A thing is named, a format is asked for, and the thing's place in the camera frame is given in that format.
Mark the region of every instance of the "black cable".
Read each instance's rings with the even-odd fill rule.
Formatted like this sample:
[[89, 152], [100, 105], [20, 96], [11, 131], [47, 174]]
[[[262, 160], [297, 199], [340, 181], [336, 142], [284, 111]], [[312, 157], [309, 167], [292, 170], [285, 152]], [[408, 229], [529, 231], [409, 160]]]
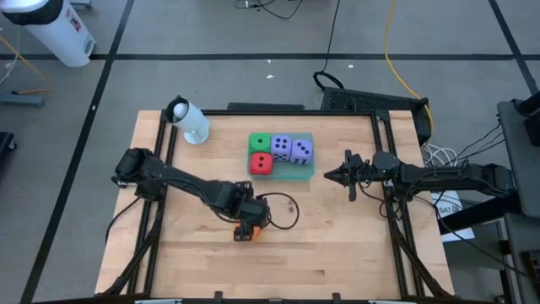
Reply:
[[[419, 198], [419, 199], [425, 201], [425, 203], [427, 203], [427, 204], [432, 204], [429, 200], [427, 200], [427, 199], [425, 199], [425, 198], [421, 198], [421, 197], [419, 197], [419, 196], [414, 196], [414, 198]], [[449, 203], [449, 204], [453, 204], [453, 205], [456, 206], [457, 208], [463, 209], [462, 206], [460, 206], [460, 205], [458, 205], [458, 204], [456, 204], [456, 203], [454, 203], [454, 202], [451, 202], [451, 201], [449, 201], [449, 200], [441, 199], [440, 201], [441, 201], [441, 202], [445, 202], [445, 203]]]
[[500, 135], [502, 135], [502, 134], [503, 134], [502, 132], [499, 133], [499, 134], [497, 134], [497, 136], [495, 136], [494, 138], [492, 138], [492, 139], [491, 139], [490, 141], [488, 141], [487, 143], [481, 145], [480, 148], [478, 148], [476, 151], [472, 152], [470, 155], [460, 157], [460, 158], [458, 158], [458, 159], [456, 159], [456, 160], [467, 160], [467, 159], [468, 159], [469, 157], [471, 157], [471, 156], [478, 155], [478, 154], [484, 152], [484, 151], [485, 151], [484, 148], [487, 147], [487, 146], [489, 146], [490, 144], [492, 144], [492, 143], [493, 143], [495, 140], [497, 140], [497, 138], [499, 138]]
[[431, 206], [431, 207], [433, 207], [433, 208], [435, 209], [435, 214], [436, 214], [436, 216], [437, 216], [437, 219], [439, 220], [440, 224], [441, 224], [443, 227], [445, 227], [445, 229], [447, 229], [451, 234], [453, 234], [454, 236], [456, 236], [456, 237], [459, 238], [460, 240], [462, 240], [462, 241], [464, 241], [465, 243], [469, 244], [471, 247], [475, 248], [476, 250], [478, 250], [478, 251], [480, 251], [481, 253], [483, 253], [484, 255], [486, 255], [488, 258], [491, 258], [491, 259], [493, 259], [495, 262], [502, 264], [503, 266], [507, 267], [508, 269], [514, 271], [516, 274], [519, 274], [519, 275], [521, 275], [521, 276], [524, 276], [524, 277], [530, 279], [530, 280], [533, 281], [533, 282], [537, 282], [536, 279], [532, 278], [532, 277], [529, 276], [528, 274], [526, 274], [526, 273], [524, 273], [524, 272], [522, 272], [522, 271], [520, 271], [520, 270], [518, 270], [518, 269], [515, 269], [515, 268], [511, 267], [509, 264], [505, 263], [504, 261], [499, 260], [497, 257], [491, 255], [489, 252], [486, 252], [486, 251], [483, 250], [482, 248], [476, 246], [474, 243], [470, 242], [468, 239], [466, 239], [466, 238], [464, 238], [464, 237], [458, 235], [458, 234], [455, 233], [450, 227], [448, 227], [448, 225], [444, 222], [443, 217], [440, 216], [439, 208], [437, 208], [437, 204], [439, 203], [440, 198], [443, 197], [443, 194], [444, 194], [444, 193], [445, 193], [445, 191], [443, 191], [443, 192], [440, 194], [439, 198], [437, 198], [437, 200], [435, 201], [434, 204], [431, 204], [431, 203], [430, 203], [429, 201], [427, 201], [426, 199], [423, 199], [423, 198], [422, 198], [422, 200], [425, 201], [429, 206]]
[[[445, 198], [452, 198], [452, 199], [456, 199], [456, 198], [453, 198], [449, 195], [443, 195]], [[469, 199], [463, 199], [463, 198], [458, 198], [460, 202], [464, 203], [464, 204], [468, 204], [470, 206], [476, 206], [478, 204], [481, 204], [483, 202], [477, 202], [477, 201], [472, 201], [472, 200], [469, 200]]]
[[340, 3], [341, 3], [341, 0], [337, 0], [336, 11], [334, 12], [334, 20], [332, 21], [332, 30], [330, 31], [330, 41], [328, 42], [327, 59], [324, 62], [324, 68], [322, 68], [321, 72], [324, 72], [327, 70], [328, 58], [330, 57], [330, 48], [332, 47], [332, 39], [334, 37], [334, 28], [336, 27], [336, 19], [338, 18], [338, 10], [339, 10]]
[[285, 193], [263, 193], [263, 194], [259, 194], [257, 195], [258, 198], [264, 198], [266, 196], [272, 196], [272, 195], [283, 195], [285, 196], [286, 198], [290, 199], [291, 202], [293, 202], [294, 206], [296, 207], [296, 218], [294, 219], [294, 222], [293, 224], [289, 225], [289, 226], [280, 226], [280, 225], [277, 225], [276, 223], [274, 223], [272, 221], [272, 216], [270, 216], [270, 224], [280, 230], [289, 230], [289, 229], [293, 229], [293, 227], [296, 226], [296, 224], [298, 224], [298, 219], [300, 218], [300, 207], [298, 206], [298, 203], [296, 203], [296, 201], [294, 200], [293, 197], [291, 197], [290, 195], [288, 194], [285, 194]]
[[338, 19], [338, 10], [339, 10], [339, 4], [340, 3], [341, 3], [341, 0], [337, 0], [336, 11], [334, 12], [334, 19], [332, 21], [332, 30], [330, 31], [330, 41], [328, 42], [327, 58], [326, 58], [326, 60], [324, 62], [324, 68], [319, 72], [314, 72], [313, 73], [313, 80], [315, 81], [316, 85], [323, 91], [325, 90], [326, 87], [324, 85], [322, 85], [321, 81], [319, 81], [319, 76], [324, 76], [328, 80], [332, 81], [340, 89], [345, 88], [343, 86], [343, 84], [341, 83], [341, 81], [339, 81], [339, 79], [335, 78], [334, 76], [332, 76], [331, 74], [326, 72], [327, 66], [328, 66], [328, 59], [330, 57], [330, 49], [332, 48], [332, 40], [333, 40], [333, 37], [334, 37], [334, 28], [336, 27], [336, 20]]
[[492, 149], [493, 147], [495, 147], [495, 146], [497, 146], [497, 145], [499, 145], [499, 144], [504, 143], [504, 141], [505, 141], [504, 139], [501, 139], [501, 140], [498, 141], [497, 143], [492, 144], [492, 145], [490, 145], [490, 146], [487, 147], [487, 148], [478, 150], [478, 151], [476, 151], [476, 152], [474, 152], [474, 153], [471, 153], [470, 155], [467, 155], [467, 156], [464, 156], [464, 157], [460, 157], [460, 158], [458, 158], [457, 160], [467, 160], [467, 159], [468, 159], [469, 157], [471, 157], [471, 156], [479, 155], [480, 153], [482, 153], [482, 152], [484, 152], [484, 151], [487, 151], [487, 150]]
[[266, 4], [263, 5], [263, 4], [261, 3], [261, 0], [257, 0], [257, 1], [259, 2], [259, 6], [260, 6], [262, 9], [264, 9], [265, 11], [269, 12], [270, 14], [272, 14], [272, 15], [274, 15], [274, 16], [280, 18], [280, 19], [283, 19], [283, 20], [289, 20], [289, 19], [293, 18], [294, 14], [296, 14], [296, 12], [298, 11], [298, 8], [300, 8], [300, 5], [302, 5], [302, 3], [304, 2], [304, 0], [300, 0], [300, 1], [298, 2], [298, 5], [297, 5], [296, 8], [294, 9], [293, 13], [292, 13], [289, 17], [284, 17], [284, 16], [280, 16], [280, 15], [274, 13], [273, 11], [269, 10], [268, 8], [266, 8], [266, 6], [267, 6], [268, 4], [270, 4], [270, 3], [266, 3]]
[[390, 207], [390, 209], [392, 209], [392, 210], [394, 210], [394, 208], [393, 208], [390, 204], [387, 204], [386, 201], [385, 201], [384, 199], [382, 199], [382, 198], [377, 198], [376, 196], [373, 196], [373, 195], [367, 193], [367, 192], [365, 191], [365, 187], [362, 187], [360, 184], [359, 184], [359, 186], [360, 186], [360, 191], [361, 191], [366, 197], [371, 198], [371, 199], [374, 199], [374, 200], [376, 200], [376, 201], [378, 201], [378, 202], [381, 202], [381, 204], [379, 205], [379, 214], [381, 215], [382, 218], [387, 219], [387, 218], [388, 218], [388, 214], [387, 214], [387, 215], [384, 215], [384, 214], [382, 213], [382, 206], [388, 206], [388, 207]]
[[462, 152], [460, 152], [458, 155], [456, 155], [456, 157], [455, 157], [453, 160], [451, 160], [451, 161], [445, 163], [445, 166], [448, 166], [448, 164], [451, 164], [452, 162], [454, 162], [455, 160], [457, 160], [463, 153], [465, 153], [465, 151], [467, 151], [467, 149], [473, 147], [475, 144], [478, 144], [479, 142], [481, 142], [481, 141], [483, 141], [484, 139], [486, 139], [491, 133], [495, 132], [499, 127], [500, 127], [500, 122], [499, 122], [499, 124], [497, 124], [497, 127], [491, 129], [491, 130], [490, 130], [487, 134], [485, 134], [481, 139], [479, 139], [479, 140], [475, 141], [474, 143], [469, 144], [467, 147], [465, 147], [465, 149], [463, 149]]
[[111, 228], [115, 224], [116, 220], [118, 220], [118, 218], [120, 218], [122, 214], [126, 213], [126, 211], [128, 211], [131, 207], [133, 207], [133, 205], [135, 205], [139, 201], [139, 199], [141, 198], [136, 198], [126, 208], [124, 208], [117, 215], [115, 215], [115, 217], [112, 218], [111, 222], [107, 226], [107, 232], [105, 233], [105, 244], [107, 243], [107, 240], [109, 239], [109, 232], [111, 231]]
[[491, 253], [489, 252], [486, 252], [485, 250], [483, 250], [482, 248], [476, 246], [474, 243], [470, 242], [468, 239], [458, 235], [457, 233], [455, 233], [454, 231], [451, 231], [450, 227], [448, 227], [448, 225], [443, 221], [442, 217], [440, 216], [440, 213], [439, 213], [439, 209], [436, 208], [436, 203], [435, 203], [435, 212], [437, 214], [437, 218], [439, 219], [439, 222], [440, 224], [445, 227], [445, 229], [447, 229], [448, 231], [450, 231], [454, 236], [456, 236], [457, 238], [459, 238], [460, 240], [464, 241], [465, 243], [469, 244], [471, 247], [473, 247], [474, 249], [480, 251], [481, 253], [483, 253], [484, 255], [486, 255], [488, 258], [491, 258], [493, 259], [495, 262], [497, 263], [500, 263], [501, 265], [505, 266], [506, 268], [514, 271], [516, 274], [519, 274], [520, 276], [523, 276], [527, 279], [529, 279], [530, 281], [534, 282], [534, 283], [540, 283], [539, 281], [537, 281], [535, 278], [529, 276], [527, 273], [523, 272], [523, 271], [520, 271], [519, 269], [516, 269], [512, 266], [510, 266], [508, 263], [505, 263], [504, 261], [501, 261], [499, 260], [497, 257], [493, 256]]

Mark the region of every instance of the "purple die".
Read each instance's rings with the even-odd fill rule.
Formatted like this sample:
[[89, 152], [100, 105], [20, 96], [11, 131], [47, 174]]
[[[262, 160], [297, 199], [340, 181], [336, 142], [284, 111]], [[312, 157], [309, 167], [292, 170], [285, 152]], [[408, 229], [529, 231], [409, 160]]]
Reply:
[[272, 154], [273, 159], [277, 161], [289, 161], [292, 143], [293, 141], [287, 135], [277, 134], [272, 136], [272, 148], [270, 153]]
[[313, 161], [313, 143], [305, 139], [296, 139], [293, 142], [293, 151], [290, 162], [296, 165], [309, 165]]

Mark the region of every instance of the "white cable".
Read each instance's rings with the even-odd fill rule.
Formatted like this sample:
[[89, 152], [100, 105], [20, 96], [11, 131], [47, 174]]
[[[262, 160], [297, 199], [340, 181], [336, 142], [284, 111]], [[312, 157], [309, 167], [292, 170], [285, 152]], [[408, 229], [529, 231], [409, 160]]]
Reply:
[[433, 160], [433, 153], [431, 152], [431, 149], [429, 148], [429, 146], [426, 145], [426, 146], [424, 146], [424, 147], [425, 147], [425, 151], [427, 151], [427, 152], [428, 152], [428, 155], [429, 155], [429, 158], [428, 158], [428, 160], [426, 160], [426, 161], [424, 162], [424, 165], [425, 165], [425, 166], [427, 166], [427, 165], [433, 165], [433, 164], [431, 163], [431, 161]]
[[437, 155], [433, 154], [433, 157], [440, 162], [440, 166], [444, 166], [445, 162]]
[[[455, 150], [450, 149], [450, 148], [441, 148], [441, 147], [438, 147], [438, 146], [436, 146], [434, 144], [428, 144], [428, 148], [435, 149], [435, 152], [433, 152], [433, 151], [431, 151], [431, 149], [429, 149], [433, 153], [433, 156], [437, 156], [437, 153], [439, 153], [439, 152], [442, 152], [445, 155], [445, 157], [446, 157], [446, 159], [448, 161], [443, 162], [443, 165], [446, 164], [446, 163], [450, 163], [451, 166], [457, 166], [457, 160], [455, 160], [456, 157], [457, 157], [457, 153], [456, 153]], [[448, 155], [448, 153], [446, 153], [446, 151], [452, 153], [454, 157], [451, 157], [450, 155]]]
[[[19, 52], [19, 47], [20, 47], [20, 26], [17, 26], [17, 40], [15, 42], [15, 49], [17, 50], [17, 52]], [[8, 79], [8, 77], [11, 75], [11, 72], [13, 72], [15, 68], [15, 63], [17, 63], [17, 58], [19, 58], [19, 56], [15, 55], [15, 59], [11, 62], [11, 66], [9, 67], [9, 70], [6, 72], [3, 78], [0, 79], [0, 85], [2, 85], [4, 81], [6, 81], [6, 79]]]

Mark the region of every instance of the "yellow cable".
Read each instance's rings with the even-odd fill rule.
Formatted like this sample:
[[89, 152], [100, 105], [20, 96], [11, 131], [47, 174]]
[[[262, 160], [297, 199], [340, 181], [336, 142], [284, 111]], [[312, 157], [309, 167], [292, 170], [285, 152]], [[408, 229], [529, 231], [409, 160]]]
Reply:
[[[385, 58], [386, 62], [388, 63], [388, 66], [390, 67], [391, 71], [394, 73], [394, 76], [396, 76], [397, 80], [399, 80], [400, 83], [403, 84], [405, 89], [411, 93], [414, 97], [417, 99], [420, 99], [421, 97], [416, 94], [413, 89], [411, 89], [405, 81], [401, 77], [399, 77], [399, 74], [397, 73], [396, 69], [392, 65], [392, 62], [390, 61], [390, 58], [388, 57], [388, 35], [390, 34], [390, 27], [392, 26], [392, 20], [394, 19], [394, 11], [396, 10], [396, 0], [391, 0], [391, 8], [390, 13], [388, 14], [388, 23], [386, 24], [386, 31], [385, 31]], [[433, 123], [433, 117], [431, 116], [431, 111], [429, 110], [429, 107], [427, 105], [424, 105], [425, 111], [428, 114], [429, 118], [429, 127], [431, 128], [431, 134], [433, 134], [433, 131], [435, 130], [435, 125]]]
[[[19, 51], [17, 51], [7, 40], [5, 40], [1, 35], [0, 35], [0, 41], [3, 42], [3, 44], [5, 44], [8, 49], [13, 52], [13, 54], [15, 54], [17, 57], [20, 58], [20, 60], [22, 62], [24, 62], [24, 64], [26, 64], [29, 68], [31, 68], [32, 70], [34, 70], [35, 73], [37, 73], [38, 75], [40, 75], [40, 77], [45, 80], [47, 82], [47, 84], [49, 86], [51, 86], [51, 83], [49, 81], [49, 79], [42, 73], [40, 72], [39, 69], [37, 69], [36, 67], [34, 67], [34, 65], [32, 65], [32, 63], [30, 63], [28, 60], [26, 60], [26, 58], [24, 58], [20, 53]], [[51, 90], [24, 90], [24, 91], [20, 91], [18, 92], [19, 94], [34, 94], [34, 93], [46, 93], [46, 92], [51, 92]]]

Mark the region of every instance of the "die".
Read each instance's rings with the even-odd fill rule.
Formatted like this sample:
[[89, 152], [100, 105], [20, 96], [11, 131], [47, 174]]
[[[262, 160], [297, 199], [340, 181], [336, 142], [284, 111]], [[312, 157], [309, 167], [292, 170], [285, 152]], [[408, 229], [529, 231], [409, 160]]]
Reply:
[[272, 136], [269, 133], [251, 133], [249, 139], [249, 153], [265, 152], [270, 153]]
[[272, 174], [273, 158], [268, 153], [256, 152], [251, 155], [250, 173], [252, 175]]
[[287, 135], [274, 135], [272, 136], [272, 147], [270, 148], [270, 154], [273, 159], [277, 161], [289, 161], [290, 151], [293, 147], [293, 141]]
[[290, 162], [296, 165], [309, 165], [313, 161], [313, 143], [305, 139], [293, 141]]

